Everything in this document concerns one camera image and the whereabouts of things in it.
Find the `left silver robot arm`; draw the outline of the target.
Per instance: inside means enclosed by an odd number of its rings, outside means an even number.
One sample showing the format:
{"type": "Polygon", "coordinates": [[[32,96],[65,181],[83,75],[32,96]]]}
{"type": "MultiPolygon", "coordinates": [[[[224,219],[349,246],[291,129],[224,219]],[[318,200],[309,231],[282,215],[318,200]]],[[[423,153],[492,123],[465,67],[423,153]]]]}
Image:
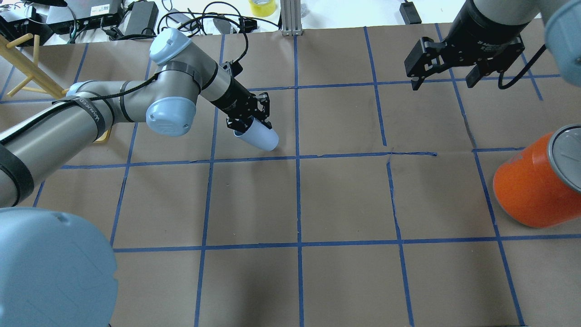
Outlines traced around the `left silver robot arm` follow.
{"type": "Polygon", "coordinates": [[[0,309],[3,327],[105,327],[118,298],[112,246],[75,214],[22,207],[35,187],[115,124],[145,122],[180,137],[191,130],[198,97],[226,114],[234,136],[264,151],[279,136],[267,93],[235,79],[174,28],[154,37],[158,69],[146,81],[79,82],[39,114],[1,133],[0,309]]]}

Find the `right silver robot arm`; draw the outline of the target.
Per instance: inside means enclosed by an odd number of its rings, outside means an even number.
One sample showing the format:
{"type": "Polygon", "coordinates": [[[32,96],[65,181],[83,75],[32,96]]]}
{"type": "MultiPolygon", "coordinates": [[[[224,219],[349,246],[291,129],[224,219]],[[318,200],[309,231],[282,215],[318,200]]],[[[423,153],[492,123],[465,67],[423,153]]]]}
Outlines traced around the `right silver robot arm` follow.
{"type": "Polygon", "coordinates": [[[417,91],[427,77],[456,67],[470,67],[467,87],[497,72],[500,77],[524,51],[521,33],[536,16],[544,24],[544,45],[526,69],[548,50],[560,76],[579,86],[581,78],[578,0],[467,0],[439,43],[422,37],[404,60],[405,73],[417,91]]]}

